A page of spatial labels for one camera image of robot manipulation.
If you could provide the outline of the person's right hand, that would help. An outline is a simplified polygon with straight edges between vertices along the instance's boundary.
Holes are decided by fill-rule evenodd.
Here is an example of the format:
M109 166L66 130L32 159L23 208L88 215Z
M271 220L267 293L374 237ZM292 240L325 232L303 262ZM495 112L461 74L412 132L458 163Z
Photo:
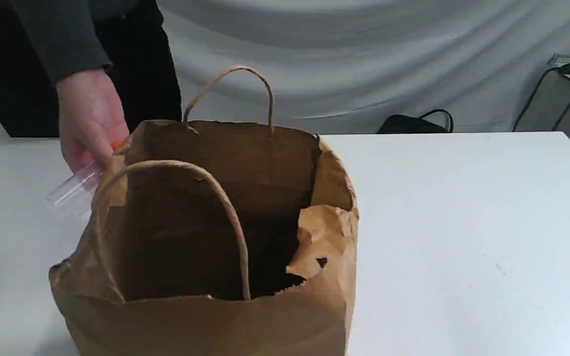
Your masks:
M121 99L102 69L69 75L56 83L59 138L63 159L73 173L90 162L104 168L111 162L113 143L129 129Z

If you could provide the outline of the grey sleeved forearm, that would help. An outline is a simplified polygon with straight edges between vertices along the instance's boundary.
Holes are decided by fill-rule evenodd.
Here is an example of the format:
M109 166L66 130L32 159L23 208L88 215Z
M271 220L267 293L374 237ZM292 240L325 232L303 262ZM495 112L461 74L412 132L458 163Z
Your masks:
M10 5L52 84L111 66L87 0L12 0Z

